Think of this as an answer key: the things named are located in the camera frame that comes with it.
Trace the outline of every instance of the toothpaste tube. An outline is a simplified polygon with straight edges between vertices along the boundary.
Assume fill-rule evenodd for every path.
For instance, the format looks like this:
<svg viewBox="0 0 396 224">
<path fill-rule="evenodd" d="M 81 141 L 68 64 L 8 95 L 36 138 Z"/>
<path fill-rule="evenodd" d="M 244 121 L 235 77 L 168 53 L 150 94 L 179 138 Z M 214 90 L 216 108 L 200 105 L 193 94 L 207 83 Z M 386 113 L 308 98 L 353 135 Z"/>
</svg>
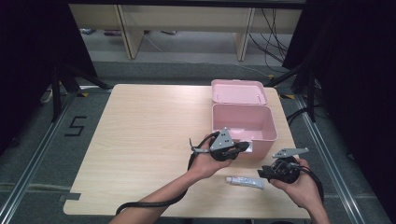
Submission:
<svg viewBox="0 0 396 224">
<path fill-rule="evenodd" d="M 227 183 L 233 185 L 247 186 L 256 189 L 264 189 L 264 181 L 261 178 L 250 178 L 242 176 L 227 176 Z"/>
</svg>

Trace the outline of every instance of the open box lid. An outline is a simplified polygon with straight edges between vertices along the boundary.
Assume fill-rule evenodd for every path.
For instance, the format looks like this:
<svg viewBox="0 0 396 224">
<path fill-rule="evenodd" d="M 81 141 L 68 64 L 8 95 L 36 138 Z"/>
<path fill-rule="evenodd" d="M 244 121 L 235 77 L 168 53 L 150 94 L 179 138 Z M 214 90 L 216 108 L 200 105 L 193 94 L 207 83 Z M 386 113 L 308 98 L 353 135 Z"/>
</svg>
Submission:
<svg viewBox="0 0 396 224">
<path fill-rule="evenodd" d="M 215 79 L 212 81 L 215 104 L 266 105 L 264 86 L 258 81 Z"/>
</svg>

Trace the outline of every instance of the pink plastic container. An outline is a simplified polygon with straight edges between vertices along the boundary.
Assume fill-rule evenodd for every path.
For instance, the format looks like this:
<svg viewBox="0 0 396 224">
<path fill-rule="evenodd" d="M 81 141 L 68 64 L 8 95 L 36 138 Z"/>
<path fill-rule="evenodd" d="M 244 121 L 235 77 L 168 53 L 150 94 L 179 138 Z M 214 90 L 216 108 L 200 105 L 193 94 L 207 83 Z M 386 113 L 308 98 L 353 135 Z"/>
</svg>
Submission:
<svg viewBox="0 0 396 224">
<path fill-rule="evenodd" d="M 213 131 L 226 127 L 235 142 L 251 142 L 252 150 L 240 153 L 238 158 L 263 159 L 277 139 L 277 132 L 262 84 L 213 80 L 212 100 Z"/>
</svg>

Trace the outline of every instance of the desk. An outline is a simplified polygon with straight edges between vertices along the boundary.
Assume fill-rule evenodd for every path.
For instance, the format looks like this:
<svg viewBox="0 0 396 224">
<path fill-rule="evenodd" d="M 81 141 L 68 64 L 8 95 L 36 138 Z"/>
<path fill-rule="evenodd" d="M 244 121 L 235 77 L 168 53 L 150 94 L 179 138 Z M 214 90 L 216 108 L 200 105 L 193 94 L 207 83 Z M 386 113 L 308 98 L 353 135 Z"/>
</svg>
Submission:
<svg viewBox="0 0 396 224">
<path fill-rule="evenodd" d="M 278 139 L 268 155 L 294 147 L 275 89 L 266 88 Z M 198 145 L 211 133 L 210 86 L 117 85 L 107 102 L 71 188 L 68 215 L 115 215 L 122 204 L 137 201 L 187 170 L 189 138 Z M 258 177 L 257 169 L 274 160 L 237 159 L 192 186 L 165 217 L 309 218 L 302 208 L 265 180 L 265 189 L 231 186 L 228 175 Z"/>
</svg>

